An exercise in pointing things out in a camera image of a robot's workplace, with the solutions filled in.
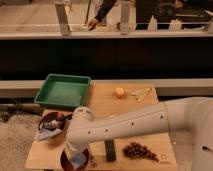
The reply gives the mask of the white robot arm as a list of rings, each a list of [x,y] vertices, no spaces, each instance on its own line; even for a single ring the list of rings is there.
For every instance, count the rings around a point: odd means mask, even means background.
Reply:
[[[163,101],[103,120],[93,120],[88,107],[74,110],[65,141],[73,158],[90,143],[167,131],[194,135],[191,171],[213,171],[213,98],[189,97]]]

